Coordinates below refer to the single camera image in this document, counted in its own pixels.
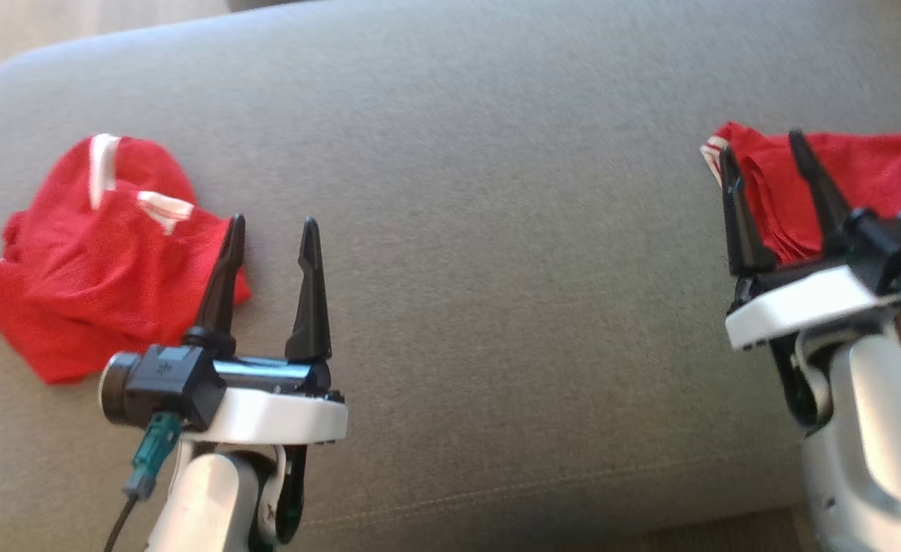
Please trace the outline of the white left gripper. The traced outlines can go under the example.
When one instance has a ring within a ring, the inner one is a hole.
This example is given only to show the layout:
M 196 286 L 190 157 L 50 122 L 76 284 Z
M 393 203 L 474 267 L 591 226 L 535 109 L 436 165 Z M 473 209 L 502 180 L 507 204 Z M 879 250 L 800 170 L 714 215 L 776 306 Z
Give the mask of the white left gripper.
M 233 357 L 234 296 L 245 254 L 246 220 L 229 219 L 222 247 L 192 325 L 192 345 L 214 357 Z M 244 356 L 216 360 L 227 387 L 211 425 L 187 431 L 190 442 L 300 446 L 335 442 L 347 435 L 348 408 L 332 388 L 330 311 L 325 294 L 323 245 L 316 219 L 307 217 L 298 265 L 303 272 L 285 359 Z M 315 364 L 289 361 L 320 361 Z

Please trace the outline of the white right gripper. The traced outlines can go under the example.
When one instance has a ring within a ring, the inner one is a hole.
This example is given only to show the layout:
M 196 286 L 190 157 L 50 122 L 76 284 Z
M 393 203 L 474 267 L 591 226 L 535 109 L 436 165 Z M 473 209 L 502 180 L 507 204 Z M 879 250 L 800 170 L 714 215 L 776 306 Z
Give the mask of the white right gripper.
M 842 227 L 852 209 L 803 130 L 790 132 L 791 157 L 811 193 L 821 233 L 823 256 L 846 254 Z M 776 268 L 777 258 L 760 238 L 745 196 L 745 180 L 732 148 L 722 150 L 722 209 L 729 258 L 735 277 L 752 277 Z M 901 303 L 901 293 L 878 294 L 865 286 L 847 265 L 830 267 L 777 287 L 728 314 L 725 328 L 734 350 L 786 337 L 860 312 Z

